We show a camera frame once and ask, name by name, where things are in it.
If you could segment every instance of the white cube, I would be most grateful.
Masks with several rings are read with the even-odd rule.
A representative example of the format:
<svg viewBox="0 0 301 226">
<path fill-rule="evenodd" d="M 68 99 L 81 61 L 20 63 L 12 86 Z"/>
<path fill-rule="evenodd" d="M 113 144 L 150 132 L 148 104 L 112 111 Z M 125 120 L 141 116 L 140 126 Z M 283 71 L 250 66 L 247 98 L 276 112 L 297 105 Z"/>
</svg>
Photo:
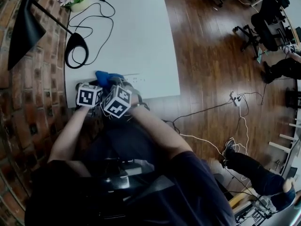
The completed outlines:
<svg viewBox="0 0 301 226">
<path fill-rule="evenodd" d="M 120 118 L 131 107 L 132 92 L 115 86 L 103 102 L 103 109 L 107 113 Z"/>
<path fill-rule="evenodd" d="M 101 101 L 103 88 L 95 85 L 81 84 L 77 94 L 76 104 L 95 107 Z"/>
</svg>

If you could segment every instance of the black lamp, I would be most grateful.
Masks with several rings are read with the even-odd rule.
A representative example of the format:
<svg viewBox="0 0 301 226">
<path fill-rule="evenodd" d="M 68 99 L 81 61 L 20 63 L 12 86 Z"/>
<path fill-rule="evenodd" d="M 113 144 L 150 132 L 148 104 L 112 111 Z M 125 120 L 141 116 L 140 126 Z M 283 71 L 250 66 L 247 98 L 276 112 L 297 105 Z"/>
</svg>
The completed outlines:
<svg viewBox="0 0 301 226">
<path fill-rule="evenodd" d="M 53 19 L 56 23 L 58 23 L 69 34 L 71 34 L 71 37 L 69 38 L 66 46 L 64 57 L 67 66 L 72 69 L 77 69 L 83 66 L 88 59 L 89 50 L 82 36 L 80 36 L 78 33 L 72 33 L 68 28 L 60 23 L 60 21 L 58 21 L 55 17 L 48 13 L 48 11 L 44 9 L 37 1 L 22 0 L 11 36 L 8 55 L 8 70 L 11 70 L 23 58 L 23 56 L 43 37 L 46 32 L 30 11 L 32 4 L 47 16 L 49 16 L 51 19 Z M 73 67 L 68 62 L 68 56 L 69 53 L 76 47 L 82 47 L 86 52 L 86 57 L 80 65 Z"/>
</svg>

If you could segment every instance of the blue glove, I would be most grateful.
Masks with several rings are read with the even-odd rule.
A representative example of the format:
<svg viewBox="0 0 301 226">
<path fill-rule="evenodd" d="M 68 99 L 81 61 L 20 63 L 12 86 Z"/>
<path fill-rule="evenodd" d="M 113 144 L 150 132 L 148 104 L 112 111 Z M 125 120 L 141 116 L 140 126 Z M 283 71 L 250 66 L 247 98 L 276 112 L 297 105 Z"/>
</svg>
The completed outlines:
<svg viewBox="0 0 301 226">
<path fill-rule="evenodd" d="M 107 73 L 104 71 L 96 71 L 95 72 L 98 84 L 100 87 L 103 87 L 105 89 L 110 90 L 111 84 L 109 82 L 109 79 L 112 77 L 120 77 L 121 79 L 124 79 L 123 75 L 117 74 L 117 73 Z"/>
</svg>

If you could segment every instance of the chair base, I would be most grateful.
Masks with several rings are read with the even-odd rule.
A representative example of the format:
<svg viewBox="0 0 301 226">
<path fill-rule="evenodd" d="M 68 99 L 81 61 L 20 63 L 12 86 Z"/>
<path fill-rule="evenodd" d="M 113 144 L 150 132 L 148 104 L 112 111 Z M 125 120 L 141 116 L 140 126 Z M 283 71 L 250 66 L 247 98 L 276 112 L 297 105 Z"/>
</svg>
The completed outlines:
<svg viewBox="0 0 301 226">
<path fill-rule="evenodd" d="M 244 41 L 244 43 L 242 44 L 242 46 L 240 48 L 240 51 L 243 52 L 248 46 L 252 45 L 254 48 L 254 52 L 255 52 L 254 59 L 256 60 L 258 58 L 258 44 L 260 43 L 257 40 L 257 38 L 259 36 L 253 35 L 252 30 L 249 25 L 244 26 L 244 28 L 241 28 L 239 26 L 234 28 L 235 32 L 237 32 L 238 30 L 242 31 L 249 38 L 249 40 L 247 42 Z"/>
</svg>

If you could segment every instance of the hardwood floor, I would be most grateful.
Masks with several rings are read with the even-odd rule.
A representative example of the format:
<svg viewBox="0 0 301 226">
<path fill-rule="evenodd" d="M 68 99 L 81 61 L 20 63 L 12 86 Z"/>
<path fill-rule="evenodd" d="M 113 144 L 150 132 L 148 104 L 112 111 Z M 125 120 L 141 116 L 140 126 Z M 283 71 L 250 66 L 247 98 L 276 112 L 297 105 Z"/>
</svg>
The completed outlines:
<svg viewBox="0 0 301 226">
<path fill-rule="evenodd" d="M 242 5 L 237 0 L 225 0 L 222 8 L 210 0 L 165 2 L 174 39 L 181 95 L 147 100 L 155 114 L 173 121 L 178 116 L 226 103 L 231 91 L 257 91 L 263 94 L 265 84 L 260 76 L 262 65 L 253 60 L 252 47 L 240 52 L 244 36 L 232 31 L 235 26 L 251 24 L 251 15 L 256 13 L 253 8 Z M 263 60 L 271 65 L 285 57 L 282 52 L 268 55 Z M 285 107 L 287 87 L 294 88 L 294 81 L 277 80 L 268 85 L 263 105 L 260 105 L 259 95 L 246 95 L 249 106 L 249 114 L 246 116 L 248 154 L 267 168 L 275 168 L 274 162 L 277 159 L 283 160 L 285 156 L 281 151 L 271 148 L 268 142 L 289 146 L 290 142 L 281 140 L 278 135 L 293 135 L 293 129 L 288 123 L 293 122 L 295 110 Z M 247 106 L 243 100 L 241 103 L 241 114 L 245 115 Z M 176 126 L 181 133 L 206 139 L 222 151 L 230 137 L 234 137 L 237 143 L 246 145 L 243 120 L 240 120 L 236 132 L 238 119 L 238 107 L 230 104 L 180 118 L 176 121 Z M 185 139 L 200 158 L 208 161 L 213 173 L 219 172 L 225 176 L 224 185 L 230 184 L 231 190 L 243 188 L 237 181 L 231 181 L 232 176 L 215 161 L 219 154 L 213 146 L 194 138 Z"/>
</svg>

